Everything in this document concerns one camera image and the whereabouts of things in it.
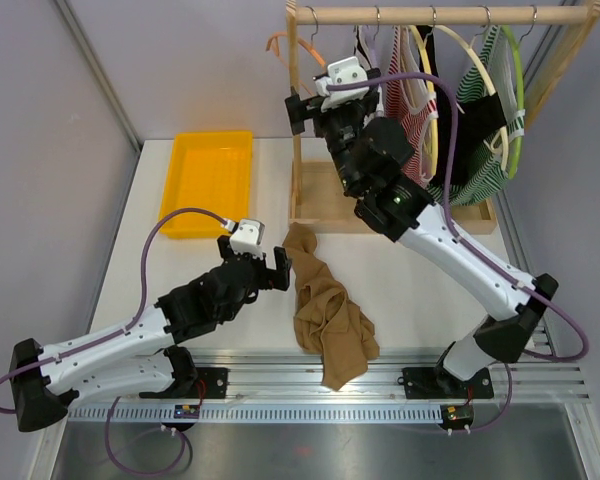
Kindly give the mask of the tan tank top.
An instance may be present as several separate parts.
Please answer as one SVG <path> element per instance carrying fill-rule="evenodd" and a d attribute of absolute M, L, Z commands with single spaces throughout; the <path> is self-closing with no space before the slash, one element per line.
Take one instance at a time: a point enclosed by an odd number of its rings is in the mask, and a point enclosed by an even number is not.
<path fill-rule="evenodd" d="M 300 348 L 321 357 L 322 385 L 338 391 L 380 355 L 375 326 L 353 302 L 329 266 L 315 256 L 316 235 L 293 223 L 283 241 L 295 275 L 293 328 Z"/>

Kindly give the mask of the orange hanger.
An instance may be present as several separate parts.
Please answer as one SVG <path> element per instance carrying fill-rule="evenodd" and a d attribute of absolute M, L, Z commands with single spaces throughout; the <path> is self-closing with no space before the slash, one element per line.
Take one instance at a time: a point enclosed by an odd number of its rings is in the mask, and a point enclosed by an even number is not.
<path fill-rule="evenodd" d="M 315 91 L 300 78 L 298 49 L 303 49 L 321 69 L 326 67 L 323 56 L 318 52 L 314 45 L 314 36 L 318 33 L 319 24 L 315 17 L 315 31 L 310 40 L 307 41 L 301 38 L 297 33 L 297 2 L 287 1 L 285 8 L 286 30 L 272 33 L 267 39 L 265 51 L 272 52 L 275 58 L 286 68 L 291 87 L 294 87 L 295 89 L 301 87 L 308 96 L 313 96 Z M 285 59 L 281 53 L 281 39 L 287 40 L 287 59 Z"/>

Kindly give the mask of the black white striped tank top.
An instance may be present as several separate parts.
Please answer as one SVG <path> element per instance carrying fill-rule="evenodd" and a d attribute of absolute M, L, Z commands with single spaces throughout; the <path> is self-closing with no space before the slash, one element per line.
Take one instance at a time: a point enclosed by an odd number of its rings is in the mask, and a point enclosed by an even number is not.
<path fill-rule="evenodd" d="M 369 62 L 369 50 L 367 46 L 367 36 L 373 36 L 371 28 L 367 25 L 357 25 L 354 27 L 354 56 L 359 60 L 360 65 L 365 69 L 372 69 Z"/>

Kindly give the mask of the purple hanger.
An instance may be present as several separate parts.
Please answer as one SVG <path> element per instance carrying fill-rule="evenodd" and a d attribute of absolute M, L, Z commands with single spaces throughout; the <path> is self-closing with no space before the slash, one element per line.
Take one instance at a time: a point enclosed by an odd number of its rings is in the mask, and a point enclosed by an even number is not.
<path fill-rule="evenodd" d="M 380 20 L 381 20 L 381 15 L 380 15 L 380 9 L 379 6 L 376 5 L 375 6 L 375 10 L 376 10 L 376 31 L 373 34 L 373 36 L 368 35 L 367 36 L 367 46 L 368 46 L 368 50 L 369 50 L 369 62 L 372 68 L 379 68 L 379 61 L 378 61 L 378 55 L 377 55 L 377 36 L 379 34 L 379 30 L 380 30 Z M 378 104 L 375 110 L 375 117 L 383 117 L 384 116 L 384 103 L 382 100 L 382 87 L 378 86 L 377 87 L 377 91 L 379 93 L 379 100 L 378 100 Z"/>

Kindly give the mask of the red white striped tank top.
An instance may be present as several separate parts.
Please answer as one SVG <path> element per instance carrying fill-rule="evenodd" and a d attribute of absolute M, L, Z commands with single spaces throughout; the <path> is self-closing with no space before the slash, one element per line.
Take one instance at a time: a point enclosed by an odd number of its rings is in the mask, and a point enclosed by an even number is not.
<path fill-rule="evenodd" d="M 395 26 L 389 74 L 421 72 L 422 62 L 409 26 Z M 403 173 L 423 188 L 428 184 L 420 178 L 422 132 L 427 118 L 427 89 L 421 79 L 392 81 L 386 85 L 385 114 L 401 124 L 415 153 L 403 168 Z"/>

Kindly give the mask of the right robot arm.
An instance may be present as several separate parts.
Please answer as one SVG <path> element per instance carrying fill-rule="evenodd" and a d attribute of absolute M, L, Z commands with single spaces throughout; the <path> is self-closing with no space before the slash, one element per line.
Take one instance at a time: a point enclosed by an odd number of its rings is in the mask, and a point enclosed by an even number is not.
<path fill-rule="evenodd" d="M 400 123 L 370 116 L 378 97 L 371 90 L 331 106 L 325 97 L 293 92 L 285 107 L 293 134 L 312 121 L 325 140 L 345 196 L 356 201 L 355 215 L 437 265 L 484 307 L 485 319 L 413 381 L 424 397 L 458 398 L 489 365 L 519 360 L 558 283 L 507 264 L 446 219 L 442 206 L 402 172 L 414 149 Z"/>

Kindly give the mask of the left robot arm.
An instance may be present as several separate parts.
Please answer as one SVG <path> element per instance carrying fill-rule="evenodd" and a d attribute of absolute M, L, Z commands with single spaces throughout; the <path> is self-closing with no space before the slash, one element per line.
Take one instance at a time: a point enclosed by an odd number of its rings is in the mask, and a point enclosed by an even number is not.
<path fill-rule="evenodd" d="M 218 247 L 220 265 L 159 297 L 131 327 L 119 323 L 58 344 L 32 338 L 17 343 L 9 383 L 19 431 L 49 427 L 91 401 L 192 393 L 197 371 L 184 342 L 234 320 L 260 291 L 290 286 L 284 248 L 275 247 L 275 266 L 268 268 L 264 255 L 240 253 L 226 236 Z"/>

